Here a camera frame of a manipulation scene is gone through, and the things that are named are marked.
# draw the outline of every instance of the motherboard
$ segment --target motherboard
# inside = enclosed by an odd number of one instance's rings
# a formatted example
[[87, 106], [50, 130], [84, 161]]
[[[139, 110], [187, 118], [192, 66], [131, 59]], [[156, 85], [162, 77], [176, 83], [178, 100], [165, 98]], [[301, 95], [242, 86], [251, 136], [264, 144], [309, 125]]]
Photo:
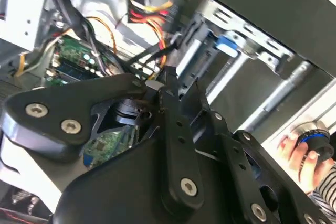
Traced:
[[[102, 77], [91, 49], [72, 37], [65, 36], [55, 45], [43, 78], [43, 86], [60, 86]], [[136, 135], [136, 127], [129, 125], [118, 132], [101, 134], [87, 144], [84, 151], [84, 165], [94, 168], [119, 155], [132, 146]]]

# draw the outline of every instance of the cylindrical knob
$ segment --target cylindrical knob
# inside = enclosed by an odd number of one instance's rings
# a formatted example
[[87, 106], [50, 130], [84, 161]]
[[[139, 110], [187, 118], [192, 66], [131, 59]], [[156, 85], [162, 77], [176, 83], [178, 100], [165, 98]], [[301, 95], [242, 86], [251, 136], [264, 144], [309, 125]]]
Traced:
[[318, 163], [321, 163], [334, 154], [334, 148], [329, 144], [330, 134], [322, 122], [304, 123], [293, 130], [299, 135], [296, 145], [306, 142], [308, 152], [316, 151], [319, 155]]

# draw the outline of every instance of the finger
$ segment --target finger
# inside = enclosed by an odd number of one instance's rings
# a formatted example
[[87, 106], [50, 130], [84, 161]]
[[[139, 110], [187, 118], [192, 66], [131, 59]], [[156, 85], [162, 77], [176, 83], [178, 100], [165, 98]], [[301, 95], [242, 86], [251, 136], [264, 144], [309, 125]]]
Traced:
[[310, 151], [306, 160], [304, 161], [300, 173], [300, 182], [304, 185], [305, 188], [313, 187], [313, 177], [315, 173], [317, 158], [318, 156], [316, 151]]
[[307, 143], [301, 143], [298, 145], [298, 147], [295, 148], [288, 163], [290, 169], [299, 171], [301, 162], [307, 150], [308, 150]]
[[326, 177], [326, 175], [331, 170], [332, 166], [334, 165], [334, 160], [332, 158], [322, 162], [315, 170], [314, 173], [314, 180], [313, 185], [317, 187], [322, 180]]
[[290, 157], [292, 156], [292, 152], [295, 149], [296, 141], [298, 137], [297, 135], [291, 134], [289, 138], [286, 140], [286, 145], [281, 153], [281, 157], [287, 161], [289, 161]]
[[278, 156], [280, 156], [280, 155], [282, 154], [282, 152], [284, 151], [284, 148], [285, 148], [285, 146], [286, 146], [286, 142], [287, 142], [287, 138], [288, 138], [288, 136], [285, 136], [285, 137], [281, 140], [281, 142], [280, 142], [280, 144], [279, 144], [279, 146], [278, 146], [278, 148], [277, 148], [277, 154], [278, 154]]

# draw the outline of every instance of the striped sleeve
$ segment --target striped sleeve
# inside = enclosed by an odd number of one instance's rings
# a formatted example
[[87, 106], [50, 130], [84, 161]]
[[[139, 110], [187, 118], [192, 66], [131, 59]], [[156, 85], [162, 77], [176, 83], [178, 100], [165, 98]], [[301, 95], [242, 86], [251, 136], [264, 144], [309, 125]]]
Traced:
[[336, 224], [336, 163], [321, 184], [310, 195], [320, 210]]

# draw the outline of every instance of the bolt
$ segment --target bolt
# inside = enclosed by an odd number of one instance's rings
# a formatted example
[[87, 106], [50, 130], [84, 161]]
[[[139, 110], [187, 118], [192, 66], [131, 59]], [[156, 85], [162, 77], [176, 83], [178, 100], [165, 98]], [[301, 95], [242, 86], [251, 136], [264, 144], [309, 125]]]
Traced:
[[251, 136], [247, 132], [244, 132], [243, 136], [246, 140], [249, 140], [249, 141], [251, 140]]
[[48, 114], [48, 109], [42, 104], [32, 103], [26, 107], [26, 113], [34, 118], [42, 118]]
[[308, 224], [316, 224], [316, 222], [313, 220], [313, 218], [310, 217], [309, 214], [304, 214], [304, 218], [306, 219], [306, 222]]
[[64, 23], [62, 21], [56, 21], [55, 26], [59, 29], [63, 29], [64, 28]]
[[132, 83], [139, 88], [141, 87], [140, 81], [135, 80], [135, 81], [132, 81]]
[[193, 197], [197, 194], [197, 187], [196, 187], [195, 183], [189, 178], [182, 178], [181, 189], [188, 196], [191, 196], [191, 197]]
[[82, 126], [76, 120], [67, 119], [61, 123], [61, 128], [67, 134], [77, 134], [82, 129]]
[[257, 203], [253, 203], [251, 205], [251, 209], [253, 214], [261, 221], [261, 222], [266, 222], [267, 216], [265, 211], [261, 206], [259, 206]]
[[174, 96], [174, 93], [171, 90], [168, 89], [166, 92], [168, 95], [171, 95], [172, 97]]
[[215, 117], [218, 119], [218, 120], [222, 120], [223, 117], [219, 114], [219, 113], [215, 113]]

